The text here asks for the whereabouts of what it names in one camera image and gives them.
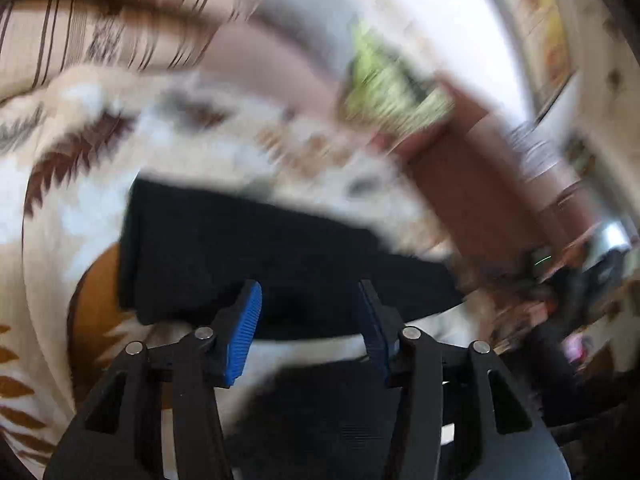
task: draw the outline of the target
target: folded black cloth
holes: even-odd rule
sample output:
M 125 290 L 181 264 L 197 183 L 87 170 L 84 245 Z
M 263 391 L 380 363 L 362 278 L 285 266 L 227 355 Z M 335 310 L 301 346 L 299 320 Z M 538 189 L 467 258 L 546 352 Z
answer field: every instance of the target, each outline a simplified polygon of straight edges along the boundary
M 358 281 L 404 320 L 463 301 L 439 263 L 389 254 L 369 230 L 237 196 L 137 179 L 120 240 L 118 299 L 151 324 L 207 324 L 243 280 L 260 282 L 256 337 L 358 333 Z

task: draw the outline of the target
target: silver screw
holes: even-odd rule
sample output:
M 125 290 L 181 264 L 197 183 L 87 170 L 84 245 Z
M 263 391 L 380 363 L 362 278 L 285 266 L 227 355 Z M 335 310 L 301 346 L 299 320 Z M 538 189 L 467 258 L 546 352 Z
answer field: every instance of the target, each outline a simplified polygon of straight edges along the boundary
M 196 339 L 209 339 L 213 335 L 213 330 L 210 326 L 199 326 L 194 335 Z
M 488 354 L 491 351 L 489 343 L 485 341 L 474 341 L 473 347 L 479 354 Z
M 402 335 L 407 339 L 418 339 L 420 337 L 420 330 L 415 326 L 408 326 L 402 329 Z
M 132 341 L 126 346 L 125 352 L 129 355 L 136 355 L 142 352 L 144 347 L 145 346 L 140 341 Z

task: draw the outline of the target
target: light green fabric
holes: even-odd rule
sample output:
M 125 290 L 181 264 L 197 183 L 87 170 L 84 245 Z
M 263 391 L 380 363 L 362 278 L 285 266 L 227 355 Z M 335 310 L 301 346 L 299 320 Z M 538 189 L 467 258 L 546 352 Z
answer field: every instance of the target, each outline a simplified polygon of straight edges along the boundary
M 356 55 L 342 118 L 405 136 L 444 118 L 453 99 L 437 82 L 418 82 L 407 63 L 366 25 L 354 28 Z

